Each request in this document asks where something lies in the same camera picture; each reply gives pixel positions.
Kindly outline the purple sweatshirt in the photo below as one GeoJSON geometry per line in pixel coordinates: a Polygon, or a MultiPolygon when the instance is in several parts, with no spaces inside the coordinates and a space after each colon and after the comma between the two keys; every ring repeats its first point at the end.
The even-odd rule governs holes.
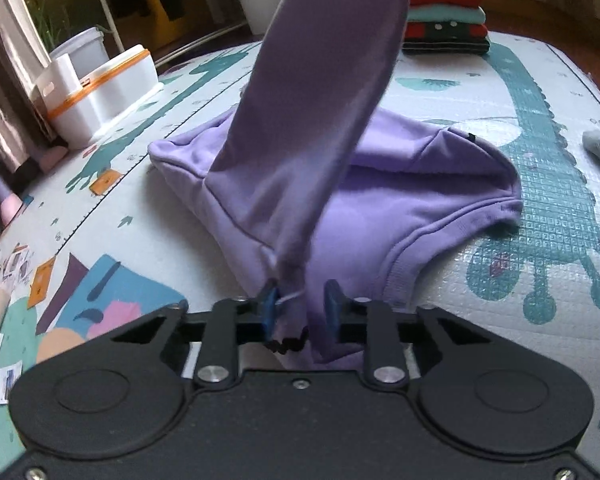
{"type": "Polygon", "coordinates": [[[293,370],[362,363],[328,326],[328,281],[403,308],[431,260],[521,217],[495,146],[380,106],[407,6],[282,0],[239,103],[148,148],[242,289],[276,281],[271,349],[293,370]]]}

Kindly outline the patterned foam play mat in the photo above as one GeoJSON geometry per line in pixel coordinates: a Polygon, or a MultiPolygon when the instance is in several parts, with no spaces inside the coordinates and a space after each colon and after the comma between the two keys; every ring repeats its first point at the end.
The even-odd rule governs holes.
{"type": "MultiPolygon", "coordinates": [[[[259,52],[194,58],[108,138],[66,158],[24,196],[0,238],[20,264],[0,329],[0,471],[23,451],[1,380],[172,300],[192,311],[240,291],[211,235],[151,165],[173,140],[239,99],[259,52]]],[[[579,372],[595,411],[580,446],[600,468],[600,165],[582,145],[600,129],[600,90],[549,44],[494,32],[486,55],[402,55],[381,104],[497,146],[521,178],[514,234],[478,237],[419,275],[413,304],[436,304],[579,372]]]]}

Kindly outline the white box orange band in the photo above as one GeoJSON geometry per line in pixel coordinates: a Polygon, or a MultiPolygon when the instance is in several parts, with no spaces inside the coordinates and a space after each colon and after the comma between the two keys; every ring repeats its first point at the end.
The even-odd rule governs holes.
{"type": "Polygon", "coordinates": [[[80,78],[69,55],[50,63],[36,78],[44,117],[70,150],[108,136],[161,84],[148,49],[137,44],[80,78]]]}

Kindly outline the white tub container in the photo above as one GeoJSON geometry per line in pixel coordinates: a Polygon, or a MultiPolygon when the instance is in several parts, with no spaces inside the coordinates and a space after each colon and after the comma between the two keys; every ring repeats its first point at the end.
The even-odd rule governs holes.
{"type": "Polygon", "coordinates": [[[63,42],[50,51],[50,58],[56,60],[68,54],[79,78],[85,77],[109,60],[104,45],[104,34],[96,27],[91,27],[63,42]]]}

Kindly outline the teal folded garment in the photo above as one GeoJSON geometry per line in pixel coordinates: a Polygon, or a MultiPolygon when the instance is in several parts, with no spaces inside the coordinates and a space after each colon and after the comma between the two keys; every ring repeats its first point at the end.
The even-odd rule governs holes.
{"type": "Polygon", "coordinates": [[[460,22],[482,25],[486,22],[486,14],[477,6],[451,6],[450,4],[426,4],[426,6],[411,6],[408,10],[409,22],[460,22]]]}

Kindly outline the beige curtain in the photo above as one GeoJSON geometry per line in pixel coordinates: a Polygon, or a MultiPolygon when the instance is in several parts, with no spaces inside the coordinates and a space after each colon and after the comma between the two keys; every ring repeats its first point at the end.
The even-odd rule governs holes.
{"type": "Polygon", "coordinates": [[[29,160],[50,171],[65,154],[35,87],[48,64],[26,2],[0,0],[0,159],[12,172],[29,160]]]}

